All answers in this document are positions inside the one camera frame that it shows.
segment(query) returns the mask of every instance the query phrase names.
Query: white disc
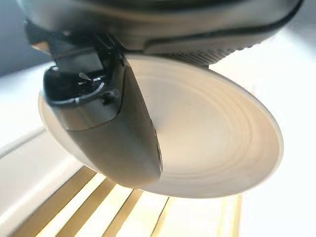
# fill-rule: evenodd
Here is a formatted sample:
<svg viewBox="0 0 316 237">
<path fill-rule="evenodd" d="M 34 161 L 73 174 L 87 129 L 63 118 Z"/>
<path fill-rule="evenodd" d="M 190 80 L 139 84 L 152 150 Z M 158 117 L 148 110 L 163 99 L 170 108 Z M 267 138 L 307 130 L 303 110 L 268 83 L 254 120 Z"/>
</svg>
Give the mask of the white disc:
<svg viewBox="0 0 316 237">
<path fill-rule="evenodd" d="M 279 165 L 283 140 L 270 112 L 229 79 L 185 63 L 129 55 L 157 131 L 163 173 L 142 187 L 162 195 L 215 198 L 243 192 Z M 39 111 L 56 141 L 95 169 L 39 96 Z"/>
</svg>

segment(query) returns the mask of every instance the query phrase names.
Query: white surface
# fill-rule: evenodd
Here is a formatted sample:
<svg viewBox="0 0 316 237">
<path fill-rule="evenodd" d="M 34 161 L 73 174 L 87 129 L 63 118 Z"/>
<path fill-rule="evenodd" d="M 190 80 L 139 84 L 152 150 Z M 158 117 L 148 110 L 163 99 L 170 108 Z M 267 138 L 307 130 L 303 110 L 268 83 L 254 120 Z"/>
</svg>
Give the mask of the white surface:
<svg viewBox="0 0 316 237">
<path fill-rule="evenodd" d="M 82 164 L 47 133 L 0 159 L 0 236 L 7 236 Z"/>
<path fill-rule="evenodd" d="M 160 179 L 142 190 L 222 197 L 252 188 L 278 167 L 283 153 L 279 127 L 250 93 L 210 70 L 149 56 L 127 59 L 156 129 L 163 163 Z M 39 110 L 54 138 L 96 169 L 41 96 Z"/>
<path fill-rule="evenodd" d="M 246 195 L 241 237 L 314 237 L 316 213 L 316 1 L 275 37 L 210 68 L 232 80 L 254 79 L 254 95 L 284 138 L 276 173 Z"/>
<path fill-rule="evenodd" d="M 39 133 L 38 94 L 49 65 L 0 79 L 0 237 L 82 167 L 47 132 Z"/>
<path fill-rule="evenodd" d="M 42 126 L 37 100 L 44 70 L 49 65 L 0 78 L 0 148 Z"/>
</svg>

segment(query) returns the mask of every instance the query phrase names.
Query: gray background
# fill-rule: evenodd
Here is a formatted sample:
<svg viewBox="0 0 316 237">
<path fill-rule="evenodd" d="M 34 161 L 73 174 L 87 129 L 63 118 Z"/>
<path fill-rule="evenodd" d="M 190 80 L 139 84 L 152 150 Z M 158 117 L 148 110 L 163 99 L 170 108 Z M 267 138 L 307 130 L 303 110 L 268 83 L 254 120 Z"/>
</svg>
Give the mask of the gray background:
<svg viewBox="0 0 316 237">
<path fill-rule="evenodd" d="M 23 21 L 15 0 L 0 0 L 0 77 L 49 61 L 47 56 L 30 48 Z"/>
</svg>

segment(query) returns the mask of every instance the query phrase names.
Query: gray plastic housing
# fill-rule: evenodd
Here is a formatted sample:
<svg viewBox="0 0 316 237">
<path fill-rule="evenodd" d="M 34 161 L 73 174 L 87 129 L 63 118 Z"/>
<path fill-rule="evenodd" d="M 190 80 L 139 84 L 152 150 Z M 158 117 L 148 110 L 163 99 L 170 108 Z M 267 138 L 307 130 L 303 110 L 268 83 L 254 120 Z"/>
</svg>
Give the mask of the gray plastic housing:
<svg viewBox="0 0 316 237">
<path fill-rule="evenodd" d="M 65 93 L 60 75 L 50 69 L 44 76 L 44 97 L 73 141 L 105 176 L 138 188 L 160 178 L 159 144 L 131 67 L 126 60 L 116 64 L 108 85 L 76 98 L 60 95 Z"/>
</svg>

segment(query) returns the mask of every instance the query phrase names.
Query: plastic device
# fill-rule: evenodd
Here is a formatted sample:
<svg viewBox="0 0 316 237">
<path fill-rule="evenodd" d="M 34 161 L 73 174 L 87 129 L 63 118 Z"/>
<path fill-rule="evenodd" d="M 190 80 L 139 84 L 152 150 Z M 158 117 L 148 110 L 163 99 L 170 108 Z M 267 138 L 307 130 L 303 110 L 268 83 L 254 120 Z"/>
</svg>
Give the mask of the plastic device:
<svg viewBox="0 0 316 237">
<path fill-rule="evenodd" d="M 159 143 L 124 55 L 216 63 L 280 30 L 301 0 L 19 0 L 36 49 L 56 62 L 43 95 L 106 176 L 130 188 L 157 181 Z"/>
</svg>

